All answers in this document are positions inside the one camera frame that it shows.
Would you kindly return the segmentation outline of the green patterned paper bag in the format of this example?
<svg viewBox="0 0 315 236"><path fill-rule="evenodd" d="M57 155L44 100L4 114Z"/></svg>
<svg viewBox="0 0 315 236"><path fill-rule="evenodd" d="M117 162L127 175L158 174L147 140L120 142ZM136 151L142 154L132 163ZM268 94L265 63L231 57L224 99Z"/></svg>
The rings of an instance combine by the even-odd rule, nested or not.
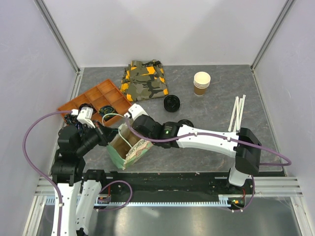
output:
<svg viewBox="0 0 315 236"><path fill-rule="evenodd" d="M153 144L134 135L126 123L118 127L118 134L107 146L110 159L121 170L137 162Z"/></svg>

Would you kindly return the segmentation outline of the brown pulp cup carrier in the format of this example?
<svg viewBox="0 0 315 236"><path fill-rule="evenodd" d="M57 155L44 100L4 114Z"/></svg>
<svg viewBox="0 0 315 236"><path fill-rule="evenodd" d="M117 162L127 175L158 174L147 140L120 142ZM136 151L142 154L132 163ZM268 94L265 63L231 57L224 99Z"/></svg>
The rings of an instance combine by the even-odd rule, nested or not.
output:
<svg viewBox="0 0 315 236"><path fill-rule="evenodd" d="M107 147L110 158L113 161L125 160L128 152L139 140L140 138L134 135L126 125L121 125L119 127L119 134L116 135Z"/></svg>

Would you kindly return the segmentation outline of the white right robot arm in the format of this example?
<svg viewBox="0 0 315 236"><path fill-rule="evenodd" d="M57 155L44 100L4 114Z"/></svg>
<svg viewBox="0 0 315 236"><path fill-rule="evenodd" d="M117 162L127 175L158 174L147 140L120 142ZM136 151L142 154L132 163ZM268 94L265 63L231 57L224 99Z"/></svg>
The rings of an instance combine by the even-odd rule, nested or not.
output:
<svg viewBox="0 0 315 236"><path fill-rule="evenodd" d="M197 129L179 122L158 123L148 115L138 116L131 127L142 139L153 145L167 148L196 148L218 152L234 158L225 187L230 193L238 193L248 176L259 173L261 142L248 128L237 132L214 132Z"/></svg>

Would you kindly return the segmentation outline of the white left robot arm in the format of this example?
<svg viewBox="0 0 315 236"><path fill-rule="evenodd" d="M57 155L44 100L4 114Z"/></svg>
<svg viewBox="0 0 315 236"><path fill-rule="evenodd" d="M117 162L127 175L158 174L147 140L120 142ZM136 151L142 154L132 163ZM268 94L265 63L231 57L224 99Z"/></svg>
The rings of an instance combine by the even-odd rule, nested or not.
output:
<svg viewBox="0 0 315 236"><path fill-rule="evenodd" d="M107 146L118 134L116 128L96 123L94 128L69 125L59 131L58 157L52 166L55 209L52 235L87 236L94 203L108 188L104 170L84 171L86 155L96 146Z"/></svg>

